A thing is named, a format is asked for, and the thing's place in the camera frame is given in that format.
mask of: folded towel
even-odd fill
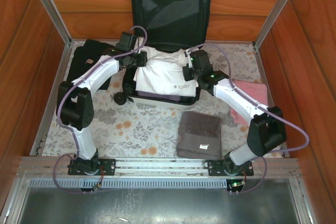
[[[235,85],[242,89],[258,102],[267,105],[267,87],[263,83],[234,80]],[[237,124],[248,125],[247,122],[234,110],[231,109],[231,116]]]
[[[178,157],[214,160],[222,157],[221,119],[218,117],[183,112],[178,137]]]

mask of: pink towel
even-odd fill
[[[238,80],[235,80],[234,83],[255,100],[262,104],[268,105],[267,87],[265,84]],[[233,117],[235,123],[248,125],[242,116],[240,116],[234,109],[231,109],[231,116]]]

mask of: metal floor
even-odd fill
[[[113,189],[72,195],[30,188],[19,223],[217,224],[298,223],[287,179],[266,180],[247,194],[225,189]]]

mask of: white t-shirt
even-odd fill
[[[194,80],[185,81],[182,67],[186,65],[185,50],[167,53],[152,47],[143,47],[140,51],[147,52],[146,67],[139,67],[134,75],[137,91],[154,94],[179,95],[195,97],[198,83]]]

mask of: towel label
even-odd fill
[[[86,63],[88,63],[88,64],[92,64],[92,63],[93,63],[93,60],[91,60],[91,59],[87,59],[86,62],[85,62],[85,64],[86,64]]]
[[[200,149],[207,150],[209,147],[209,144],[200,144]]]

